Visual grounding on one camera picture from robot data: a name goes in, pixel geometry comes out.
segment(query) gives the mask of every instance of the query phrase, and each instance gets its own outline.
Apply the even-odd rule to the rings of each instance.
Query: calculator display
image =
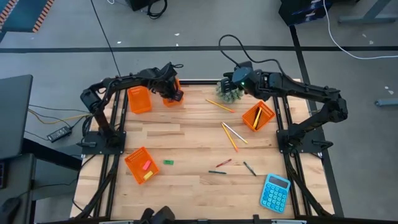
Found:
[[[287,186],[289,185],[289,183],[284,182],[283,180],[280,180],[280,179],[275,178],[273,176],[269,177],[269,182],[272,183],[272,184],[276,184],[276,185],[278,185],[280,187],[283,187],[283,188],[287,188]]]

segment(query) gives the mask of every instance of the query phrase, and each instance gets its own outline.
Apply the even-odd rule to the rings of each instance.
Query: orange mesh container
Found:
[[[159,168],[156,166],[155,161],[145,147],[135,150],[132,154],[127,156],[124,161],[138,184],[145,183],[159,172]],[[147,161],[150,161],[150,165],[145,170],[144,166]]]
[[[175,87],[178,90],[181,90],[181,85],[180,85],[180,80],[178,78],[175,78]],[[180,105],[182,104],[182,101],[184,100],[184,97],[181,98],[181,100],[175,101],[175,100],[170,100],[170,99],[163,99],[163,104],[167,107],[175,106],[175,105]]]
[[[258,121],[257,129],[253,127],[254,121],[257,116],[257,108],[260,108],[261,115]],[[243,122],[249,126],[252,131],[259,131],[262,127],[264,127],[270,120],[275,117],[275,113],[263,102],[259,101],[256,105],[254,105],[250,110],[248,110],[244,115],[242,115]]]
[[[131,112],[140,114],[152,110],[149,90],[144,86],[136,86],[128,89],[129,104]]]

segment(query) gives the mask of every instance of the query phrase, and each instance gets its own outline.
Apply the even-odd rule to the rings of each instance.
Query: floor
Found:
[[[288,75],[306,79],[290,30],[277,13],[279,1],[170,0],[166,13],[156,21],[140,12],[132,12],[123,5],[123,0],[117,0],[119,4],[114,5],[106,0],[93,1],[109,42],[116,47],[115,58],[123,75],[147,67],[162,67],[171,61],[185,65],[178,71],[180,78],[220,78],[222,73],[233,69],[233,64],[215,46],[223,34],[230,33],[238,36],[244,45],[279,46],[251,50],[249,54],[259,59],[276,58]],[[333,6],[330,10],[332,33],[340,45],[357,47],[357,51],[352,52],[355,55],[397,55],[398,51],[388,48],[378,51],[377,47],[395,46],[397,49],[398,22],[365,26],[336,22],[338,16],[364,14],[374,2],[362,0],[356,6],[353,3]],[[157,3],[155,7],[161,6],[162,3]],[[398,2],[392,1],[385,13],[398,13]],[[398,113],[395,108],[374,106],[376,99],[393,98],[398,94],[397,59],[351,58],[332,47],[326,26],[326,20],[321,19],[295,28],[300,45],[314,47],[302,52],[311,83],[338,88],[347,100],[349,118],[324,126],[326,139],[335,143],[330,157],[344,215],[398,220],[395,212],[398,179],[394,172],[398,169],[395,162]],[[237,45],[228,39],[224,44]],[[8,32],[4,36],[0,43],[0,78],[32,74],[31,104],[84,110],[79,99],[81,91],[104,77],[117,74],[111,54],[104,52],[106,48],[90,0],[56,0],[39,33]],[[228,51],[228,54],[237,61],[245,60],[240,51]],[[273,63],[256,67],[277,70]],[[60,118],[78,114],[37,112]],[[60,127],[62,124],[40,124],[28,115],[26,130],[41,136]],[[59,148],[75,144],[81,132],[76,128],[71,137],[53,144],[29,134],[26,137]],[[53,170],[51,164],[42,166]],[[66,181],[76,178],[76,173],[68,170],[57,170],[57,174]],[[68,218],[73,188],[71,185],[63,189],[69,193],[60,197],[39,200],[35,221]]]

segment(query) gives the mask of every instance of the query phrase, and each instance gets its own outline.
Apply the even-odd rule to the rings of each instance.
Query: green eraser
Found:
[[[165,159],[165,160],[163,160],[163,164],[166,164],[166,165],[173,165],[173,164],[174,164],[174,161],[170,161],[170,160]]]

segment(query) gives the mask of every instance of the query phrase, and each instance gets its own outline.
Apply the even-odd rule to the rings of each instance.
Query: yellow pencil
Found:
[[[206,101],[209,102],[209,103],[213,103],[214,105],[217,105],[217,106],[219,106],[220,108],[226,109],[226,110],[228,110],[228,111],[231,112],[231,113],[235,113],[234,110],[231,110],[231,109],[229,109],[229,108],[226,108],[225,106],[221,106],[221,105],[219,105],[219,104],[216,103],[216,102],[213,102],[213,101],[207,100],[207,99],[206,99]]]
[[[228,136],[229,140],[231,141],[232,145],[234,146],[235,151],[238,152],[239,151],[238,147],[236,147],[235,142],[232,140],[231,136],[229,135],[229,132],[226,130],[226,128],[222,122],[221,122],[221,125],[224,128],[224,131],[225,131],[226,135]]]
[[[254,121],[254,124],[253,124],[254,129],[257,129],[257,124],[259,122],[261,111],[262,111],[262,109],[259,108],[259,113],[257,114],[256,120]]]

